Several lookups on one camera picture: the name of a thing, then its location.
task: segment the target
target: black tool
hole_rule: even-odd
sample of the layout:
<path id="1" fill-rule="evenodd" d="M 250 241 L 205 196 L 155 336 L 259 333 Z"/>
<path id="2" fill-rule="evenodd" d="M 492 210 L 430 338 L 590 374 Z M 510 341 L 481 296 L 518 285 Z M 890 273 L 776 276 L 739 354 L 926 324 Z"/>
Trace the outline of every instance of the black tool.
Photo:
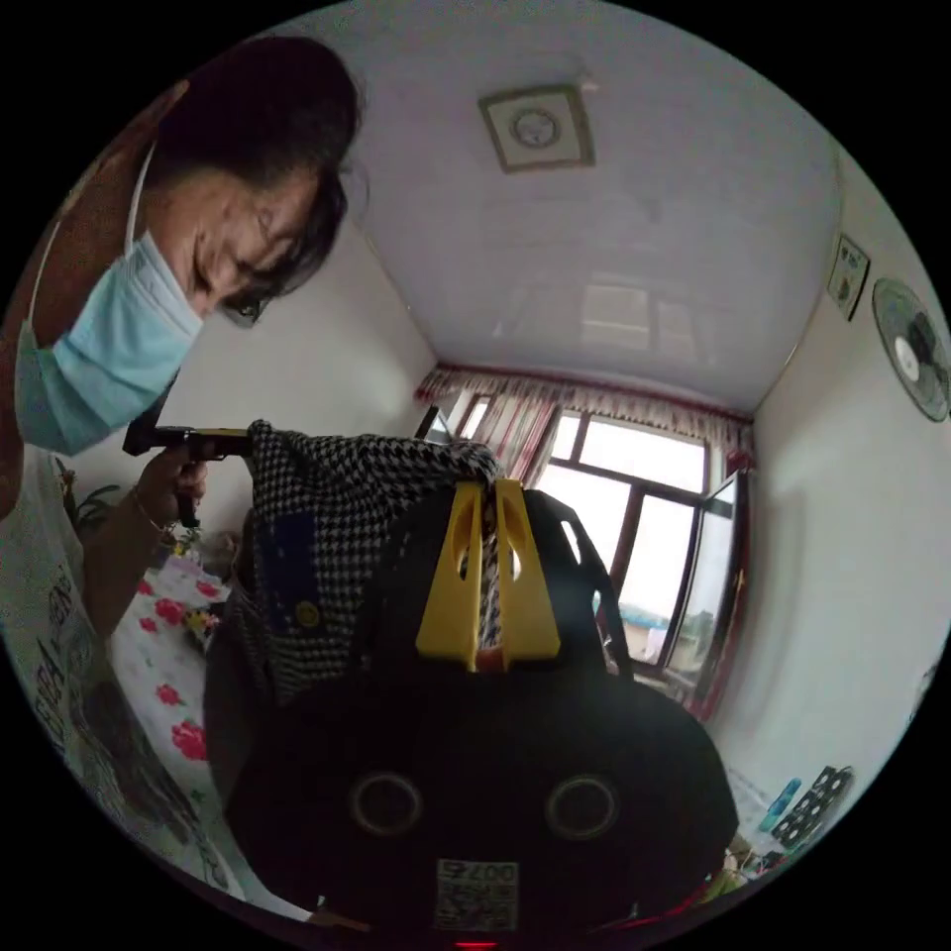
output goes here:
<path id="1" fill-rule="evenodd" d="M 175 379 L 156 402 L 138 419 L 133 420 L 126 430 L 123 440 L 123 452 L 130 456 L 141 456 L 152 449 L 168 449 L 187 446 L 192 463 L 202 460 L 222 460 L 227 456 L 251 455 L 251 439 L 247 432 L 240 429 L 194 429 L 190 426 L 160 426 L 159 417 L 175 384 Z M 190 496 L 178 494 L 178 519 L 185 528 L 197 528 L 195 505 Z"/>

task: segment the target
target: blue face mask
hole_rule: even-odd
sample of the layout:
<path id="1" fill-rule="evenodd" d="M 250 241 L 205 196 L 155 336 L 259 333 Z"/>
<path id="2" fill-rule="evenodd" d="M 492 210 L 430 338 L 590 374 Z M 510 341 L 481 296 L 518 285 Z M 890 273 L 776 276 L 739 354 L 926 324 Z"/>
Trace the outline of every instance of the blue face mask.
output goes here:
<path id="1" fill-rule="evenodd" d="M 125 254 L 99 278 L 72 329 L 51 348 L 37 345 L 31 304 L 16 370 L 17 423 L 26 443 L 74 456 L 102 442 L 156 402 L 201 331 L 201 318 L 152 237 L 132 241 L 147 166 L 148 160 Z"/>

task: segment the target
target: ceiling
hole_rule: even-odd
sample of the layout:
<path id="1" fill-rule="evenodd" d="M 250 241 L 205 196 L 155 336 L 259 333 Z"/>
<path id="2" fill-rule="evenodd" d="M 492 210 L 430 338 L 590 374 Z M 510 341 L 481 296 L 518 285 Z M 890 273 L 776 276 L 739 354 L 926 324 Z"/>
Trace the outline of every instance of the ceiling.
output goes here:
<path id="1" fill-rule="evenodd" d="M 763 398 L 839 221 L 834 145 L 785 93 L 605 3 L 341 4 L 280 32 L 366 88 L 354 204 L 441 359 Z M 596 166 L 504 174 L 478 99 L 584 73 Z"/>

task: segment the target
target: houndstooth fabric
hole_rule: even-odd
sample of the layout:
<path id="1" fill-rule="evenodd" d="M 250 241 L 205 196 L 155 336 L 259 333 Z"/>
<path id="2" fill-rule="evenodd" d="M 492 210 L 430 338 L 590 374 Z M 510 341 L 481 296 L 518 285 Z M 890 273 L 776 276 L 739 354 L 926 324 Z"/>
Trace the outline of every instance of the houndstooth fabric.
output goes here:
<path id="1" fill-rule="evenodd" d="M 260 689 L 278 705 L 351 662 L 367 581 L 392 523 L 461 481 L 491 488 L 502 472 L 485 446 L 381 436 L 310 437 L 258 421 L 253 444 L 254 595 L 236 605 Z M 480 643 L 498 631 L 494 512 L 485 507 Z"/>

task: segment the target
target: bracelet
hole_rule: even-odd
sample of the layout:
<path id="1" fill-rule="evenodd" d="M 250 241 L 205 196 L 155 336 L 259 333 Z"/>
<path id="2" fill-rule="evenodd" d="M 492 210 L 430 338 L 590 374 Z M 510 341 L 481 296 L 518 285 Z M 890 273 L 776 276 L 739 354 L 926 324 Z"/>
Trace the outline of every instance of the bracelet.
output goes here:
<path id="1" fill-rule="evenodd" d="M 136 508 L 139 509 L 139 514 L 142 515 L 142 517 L 143 517 L 160 535 L 164 535 L 165 532 L 169 531 L 170 529 L 172 529 L 172 528 L 175 526 L 175 522 L 172 522 L 170 525 L 165 525 L 164 527 L 162 527 L 161 525 L 159 525 L 159 524 L 152 518 L 152 516 L 146 511 L 146 507 L 142 504 L 142 497 L 139 495 L 139 486 L 138 486 L 138 484 L 133 485 L 133 487 L 132 487 L 132 492 L 130 492 L 130 494 L 132 495 L 132 500 L 136 503 Z"/>

